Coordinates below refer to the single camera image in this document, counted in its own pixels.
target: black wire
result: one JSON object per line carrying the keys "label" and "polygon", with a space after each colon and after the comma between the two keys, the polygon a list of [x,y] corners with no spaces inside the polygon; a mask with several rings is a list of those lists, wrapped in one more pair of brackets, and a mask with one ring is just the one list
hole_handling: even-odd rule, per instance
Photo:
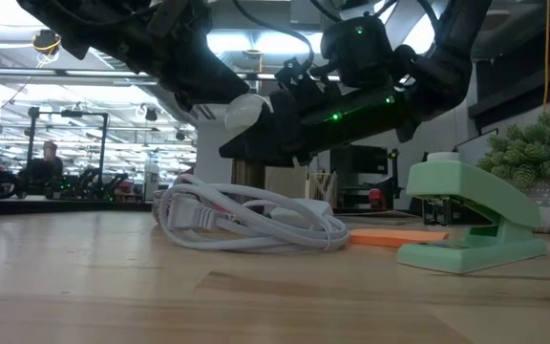
{"label": "black wire", "polygon": [[237,8],[237,10],[239,10],[239,12],[241,14],[243,14],[243,16],[245,18],[247,18],[249,21],[253,22],[254,24],[265,27],[267,29],[271,29],[271,30],[276,31],[276,32],[281,32],[281,33],[284,33],[284,34],[287,34],[287,35],[291,35],[292,37],[294,37],[296,39],[299,39],[303,43],[307,44],[307,46],[309,47],[309,56],[307,57],[307,61],[305,61],[305,63],[303,64],[303,73],[306,72],[309,68],[311,68],[311,65],[313,64],[313,57],[315,56],[315,53],[313,52],[313,48],[311,48],[311,42],[309,42],[309,40],[305,36],[301,35],[298,32],[295,32],[293,30],[278,28],[275,25],[266,23],[266,22],[256,18],[255,16],[251,15],[248,11],[246,11],[241,6],[241,4],[239,3],[239,0],[232,0],[232,1],[233,1],[233,4],[235,5],[235,7]]}
{"label": "black wire", "polygon": [[132,20],[132,19],[135,19],[135,18],[138,18],[138,17],[142,17],[142,16],[145,16],[145,15],[148,15],[148,14],[154,14],[154,13],[156,13],[156,11],[160,7],[160,4],[156,4],[155,6],[153,6],[151,8],[141,10],[141,11],[136,11],[135,13],[127,16],[126,18],[122,18],[122,19],[117,20],[115,22],[99,23],[99,22],[93,22],[93,21],[86,20],[82,17],[79,17],[77,14],[73,13],[72,11],[69,11],[66,7],[61,5],[61,3],[58,2],[58,0],[52,0],[50,3],[53,4],[60,11],[66,12],[70,17],[72,17],[77,22],[79,22],[83,25],[86,25],[86,26],[91,26],[91,27],[108,27],[108,26],[120,25],[120,24],[123,24],[123,23],[125,23],[129,20]]}
{"label": "black wire", "polygon": [[438,33],[438,29],[440,27],[438,18],[436,18],[436,13],[434,13],[434,10],[432,6],[428,3],[428,0],[417,0],[419,5],[424,9],[426,14],[428,14],[428,18],[430,18],[430,22],[432,23],[432,27],[434,29],[434,34]]}
{"label": "black wire", "polygon": [[377,13],[374,14],[374,16],[376,16],[377,18],[379,16],[381,16],[381,14],[385,13],[385,11],[387,11],[393,4],[396,3],[397,0],[390,0],[388,1],[387,3],[385,3],[383,5],[383,7],[381,8],[381,10],[379,10]]}
{"label": "black wire", "polygon": [[337,17],[336,15],[330,13],[322,4],[320,4],[319,0],[310,0],[311,4],[315,6],[316,9],[318,9],[323,15],[328,17],[328,19],[332,20],[333,22],[340,22],[341,18]]}
{"label": "black wire", "polygon": [[6,101],[3,105],[1,105],[0,107],[0,110],[2,110],[3,108],[5,108],[8,104],[12,103],[16,97],[18,95],[20,95],[21,92],[23,92],[23,90],[25,90],[27,88],[27,85],[29,85],[29,83],[31,82],[31,80],[33,79],[33,77],[29,77],[29,79],[27,80],[27,82],[25,82],[25,84],[20,88],[18,89],[18,91],[16,91],[16,93],[14,94],[14,96],[12,96],[10,99],[8,99],[8,101]]}

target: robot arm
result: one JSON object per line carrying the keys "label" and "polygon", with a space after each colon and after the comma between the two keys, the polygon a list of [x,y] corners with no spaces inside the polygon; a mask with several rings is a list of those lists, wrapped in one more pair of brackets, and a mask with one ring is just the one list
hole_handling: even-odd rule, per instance
{"label": "robot arm", "polygon": [[186,111],[196,103],[229,103],[249,87],[207,47],[211,13],[203,0],[17,0],[61,35],[82,59],[98,49],[134,72],[157,77]]}
{"label": "robot arm", "polygon": [[[270,95],[258,121],[220,149],[225,158],[274,166],[309,164],[317,153],[372,135],[396,130],[400,141],[413,138],[423,121],[461,103],[472,74],[471,49],[491,0],[450,0],[442,13],[434,49],[426,56],[412,48],[392,50],[377,16],[338,22],[324,32],[325,67],[358,90],[341,95],[326,78],[321,91],[295,60],[277,74],[283,89]],[[416,82],[397,91],[404,75]]]}
{"label": "robot arm", "polygon": [[[154,75],[175,92],[182,109],[230,103],[248,91],[207,47],[211,17],[203,0],[164,0],[152,8],[145,0],[17,1],[58,32],[63,47],[77,58],[94,47],[133,71]],[[450,0],[427,56],[408,46],[393,50],[378,15],[335,23],[322,39],[322,55],[329,63],[309,70],[306,63],[287,61],[276,74],[281,90],[269,96],[270,106],[264,104],[254,125],[224,145],[221,156],[292,166],[391,129],[401,141],[410,140],[422,121],[466,97],[470,52],[491,3]],[[327,74],[335,70],[344,85],[357,90],[342,95],[328,81]],[[416,82],[397,91],[395,80],[404,75]]]}

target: cable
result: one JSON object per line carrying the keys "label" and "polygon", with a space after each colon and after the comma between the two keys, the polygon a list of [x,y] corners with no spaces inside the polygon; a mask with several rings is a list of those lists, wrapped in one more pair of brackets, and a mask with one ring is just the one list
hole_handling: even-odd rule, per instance
{"label": "cable", "polygon": [[[46,56],[47,58],[50,57],[50,55],[53,53],[53,49],[50,50],[50,52],[48,53],[48,56]],[[37,69],[40,69],[42,67],[44,67],[44,62],[40,62],[38,65],[37,65]],[[18,95],[20,95],[21,92],[23,92],[23,90],[27,87],[27,85],[29,85],[29,83],[31,82],[31,80],[33,80],[33,77],[32,76],[29,76],[29,78],[27,79],[27,82],[25,82],[25,84],[20,88],[18,89],[18,91],[16,91],[16,93],[14,94],[14,96],[12,96],[10,99],[8,99],[8,101],[6,101],[3,105],[1,105],[0,107],[0,110],[2,110],[3,108],[5,108],[8,104],[10,104],[11,102],[13,102],[16,97]]]}
{"label": "cable", "polygon": [[323,15],[325,15],[328,19],[332,20],[333,22],[340,22],[341,18],[337,17],[336,15],[330,13],[322,4],[320,4],[319,0],[310,0],[311,4],[315,6],[318,11],[320,11]]}
{"label": "cable", "polygon": [[44,47],[44,48],[40,48],[40,47],[37,47],[35,45],[35,40],[37,39],[36,36],[33,37],[33,40],[32,40],[32,45],[33,45],[33,48],[36,49],[37,51],[40,51],[40,52],[47,52],[49,50],[54,50],[54,48],[56,48],[59,44],[61,44],[61,39],[58,38],[58,40],[56,42],[54,42],[51,46],[48,46],[48,47]]}
{"label": "cable", "polygon": [[436,17],[436,13],[434,13],[434,9],[430,6],[428,0],[417,0],[417,2],[421,5],[426,14],[428,14],[428,18],[430,18],[430,22],[432,23],[432,27],[434,29],[434,35],[438,35],[440,24],[438,22],[438,18]]}
{"label": "cable", "polygon": [[546,29],[544,39],[544,98],[542,112],[549,109],[549,81],[550,81],[550,0],[546,0]]}
{"label": "cable", "polygon": [[269,24],[269,23],[266,23],[258,18],[256,18],[255,16],[251,15],[248,11],[246,11],[242,6],[241,4],[239,3],[239,0],[232,0],[233,1],[233,4],[235,5],[235,7],[237,8],[237,10],[239,10],[239,12],[245,17],[247,18],[249,21],[253,22],[254,24],[256,25],[259,25],[259,26],[262,26],[262,27],[265,27],[267,29],[271,29],[273,31],[276,31],[276,32],[281,32],[281,33],[284,33],[284,34],[287,34],[287,35],[290,35],[296,39],[299,39],[300,41],[302,41],[303,43],[307,44],[307,46],[309,47],[309,55],[307,57],[307,61],[305,61],[305,63],[303,64],[303,73],[308,71],[309,68],[311,68],[311,64],[313,64],[313,58],[315,56],[315,53],[313,52],[313,48],[311,47],[311,42],[309,42],[309,40],[301,35],[300,33],[298,32],[295,32],[293,30],[288,30],[288,29],[284,29],[284,28],[278,28],[277,26],[275,25],[272,25],[272,24]]}
{"label": "cable", "polygon": [[[241,205],[224,193],[258,200]],[[296,214],[295,219],[310,228],[270,219],[249,209],[254,205],[288,209],[284,211]],[[204,183],[185,174],[162,196],[159,221],[171,241],[194,249],[255,253],[335,250],[349,239],[349,230],[340,220],[318,215],[297,201],[249,186]],[[217,239],[209,233],[217,233]]]}
{"label": "cable", "polygon": [[64,7],[63,5],[61,5],[61,3],[58,2],[58,0],[52,0],[50,3],[52,5],[54,5],[60,11],[64,11],[65,13],[67,13],[67,15],[69,15],[71,18],[75,19],[77,22],[79,22],[83,25],[86,25],[86,26],[90,26],[90,27],[107,27],[107,26],[113,26],[113,25],[120,25],[120,24],[123,24],[123,23],[125,23],[129,20],[135,19],[135,18],[139,18],[139,17],[149,15],[149,14],[154,14],[154,13],[156,13],[156,11],[160,7],[160,4],[156,4],[155,6],[150,7],[148,9],[145,9],[145,10],[142,10],[142,11],[136,11],[135,13],[127,16],[126,18],[117,20],[115,22],[98,23],[98,22],[93,22],[93,21],[90,21],[90,20],[86,20],[86,19],[78,16],[77,14],[73,13],[72,11],[67,10],[67,8]]}

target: stapler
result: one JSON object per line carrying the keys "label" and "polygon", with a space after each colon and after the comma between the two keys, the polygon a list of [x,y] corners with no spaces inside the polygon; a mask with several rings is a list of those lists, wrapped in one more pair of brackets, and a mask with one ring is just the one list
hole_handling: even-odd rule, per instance
{"label": "stapler", "polygon": [[[451,158],[455,154],[412,166],[407,193],[428,200],[437,223],[462,227],[463,234],[404,245],[398,262],[461,274],[546,254],[544,241],[533,235],[538,206],[504,180]],[[462,207],[475,216],[460,216]]]}

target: wooden tabletop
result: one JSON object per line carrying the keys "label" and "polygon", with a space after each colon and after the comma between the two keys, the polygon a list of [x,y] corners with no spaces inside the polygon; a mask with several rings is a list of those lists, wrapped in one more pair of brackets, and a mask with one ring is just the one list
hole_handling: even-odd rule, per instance
{"label": "wooden tabletop", "polygon": [[550,343],[549,255],[464,277],[395,250],[203,252],[148,213],[0,217],[0,343]]}

